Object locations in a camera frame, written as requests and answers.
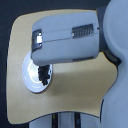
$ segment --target table surface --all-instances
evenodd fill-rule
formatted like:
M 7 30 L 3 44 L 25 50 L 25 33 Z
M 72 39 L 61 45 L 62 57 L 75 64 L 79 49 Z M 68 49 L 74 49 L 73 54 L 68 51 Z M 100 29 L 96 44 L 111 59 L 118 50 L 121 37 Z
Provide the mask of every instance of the table surface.
M 84 10 L 55 10 L 20 16 L 13 24 L 7 63 L 7 116 L 11 124 L 29 122 L 54 112 L 77 111 L 99 116 L 105 92 L 117 77 L 116 67 L 100 53 L 97 59 L 54 64 L 50 86 L 30 92 L 22 79 L 22 63 L 31 49 L 32 25 L 38 19 Z

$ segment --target beige panel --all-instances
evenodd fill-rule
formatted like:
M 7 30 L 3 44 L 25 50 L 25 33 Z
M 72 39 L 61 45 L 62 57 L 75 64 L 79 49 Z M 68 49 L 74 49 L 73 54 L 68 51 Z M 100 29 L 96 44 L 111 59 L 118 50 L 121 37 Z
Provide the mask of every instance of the beige panel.
M 22 63 L 31 48 L 32 24 L 44 16 L 75 11 L 33 13 L 21 16 L 14 22 L 7 66 L 7 114 L 10 123 L 25 123 L 60 111 L 79 111 L 99 116 L 102 97 L 117 75 L 115 66 L 103 54 L 95 60 L 53 65 L 52 82 L 40 94 L 30 92 L 22 80 Z

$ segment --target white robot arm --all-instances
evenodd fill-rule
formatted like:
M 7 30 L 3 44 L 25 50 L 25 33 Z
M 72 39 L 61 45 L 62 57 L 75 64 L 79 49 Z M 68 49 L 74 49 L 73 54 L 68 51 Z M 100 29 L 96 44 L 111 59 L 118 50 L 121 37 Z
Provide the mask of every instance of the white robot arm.
M 103 46 L 106 55 L 118 58 L 118 77 L 103 98 L 99 126 L 128 128 L 128 0 L 112 0 L 106 9 L 107 46 L 100 45 L 98 17 L 92 11 L 42 18 L 32 31 L 31 58 L 38 66 L 96 58 Z

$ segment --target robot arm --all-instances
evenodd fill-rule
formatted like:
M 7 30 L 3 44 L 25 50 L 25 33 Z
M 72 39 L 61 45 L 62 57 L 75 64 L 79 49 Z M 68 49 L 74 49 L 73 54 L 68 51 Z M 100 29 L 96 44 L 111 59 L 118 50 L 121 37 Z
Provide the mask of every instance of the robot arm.
M 109 51 L 121 60 L 118 77 L 103 98 L 101 128 L 128 127 L 128 0 L 108 5 L 103 33 Z M 31 58 L 38 66 L 96 58 L 99 24 L 95 12 L 63 14 L 40 19 L 33 25 Z

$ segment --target tan board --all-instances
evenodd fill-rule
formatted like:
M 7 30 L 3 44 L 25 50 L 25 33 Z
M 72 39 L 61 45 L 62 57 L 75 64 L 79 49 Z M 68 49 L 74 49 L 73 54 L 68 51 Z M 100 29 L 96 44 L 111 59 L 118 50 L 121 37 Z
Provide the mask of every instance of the tan board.
M 38 12 L 20 16 L 14 22 L 7 65 L 7 115 L 10 123 L 25 123 L 61 111 L 99 116 L 102 97 L 117 76 L 115 66 L 103 54 L 95 60 L 53 65 L 52 82 L 41 94 L 30 92 L 22 79 L 22 63 L 31 48 L 32 24 L 44 16 L 75 11 L 78 10 Z

